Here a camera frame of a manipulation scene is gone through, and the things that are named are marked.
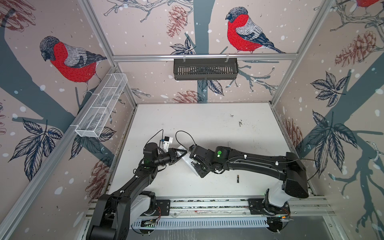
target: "wallpaper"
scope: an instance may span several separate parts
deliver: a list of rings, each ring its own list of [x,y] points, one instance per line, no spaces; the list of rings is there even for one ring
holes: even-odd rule
[[[0,6],[2,220],[110,66],[77,1]]]
[[[384,239],[384,9],[336,1],[277,104],[349,239]]]
[[[103,194],[131,113],[132,107],[122,94],[98,139],[75,137],[12,239],[77,238],[91,200]]]
[[[320,3],[91,0],[115,55],[297,52]]]
[[[237,78],[220,81],[176,81],[172,61],[119,66],[137,103],[198,103],[270,101],[290,63],[239,61]]]

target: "gray floor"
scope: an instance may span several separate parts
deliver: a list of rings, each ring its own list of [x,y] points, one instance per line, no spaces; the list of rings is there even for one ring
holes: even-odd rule
[[[266,228],[212,228],[193,230],[155,230],[150,236],[129,231],[129,240],[331,240],[323,217],[295,217],[281,234]]]

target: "black basket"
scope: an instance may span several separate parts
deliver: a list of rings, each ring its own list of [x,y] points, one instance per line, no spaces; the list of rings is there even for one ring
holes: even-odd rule
[[[237,58],[187,58],[174,60],[175,80],[233,80],[239,73]]]

